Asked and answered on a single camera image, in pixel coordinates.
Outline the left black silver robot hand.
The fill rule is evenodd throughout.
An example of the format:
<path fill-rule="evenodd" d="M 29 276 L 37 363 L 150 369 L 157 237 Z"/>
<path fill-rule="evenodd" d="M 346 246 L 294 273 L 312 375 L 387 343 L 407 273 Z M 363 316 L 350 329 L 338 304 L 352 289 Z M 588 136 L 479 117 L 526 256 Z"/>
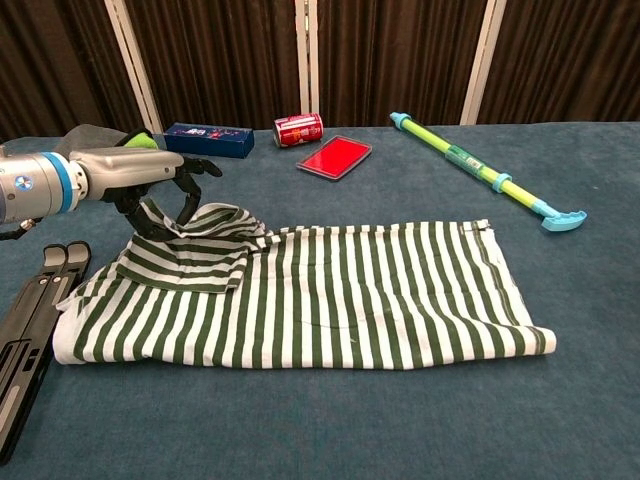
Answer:
<path fill-rule="evenodd" d="M 183 225 L 193 217 L 201 199 L 201 189 L 192 176 L 222 175 L 209 160 L 143 147 L 75 150 L 69 160 L 78 164 L 86 175 L 88 199 L 114 204 L 138 235 L 158 242 L 176 239 L 178 234 L 174 228 L 154 223 L 144 210 L 141 199 L 151 186 L 171 180 L 186 194 L 177 219 L 177 223 Z"/>

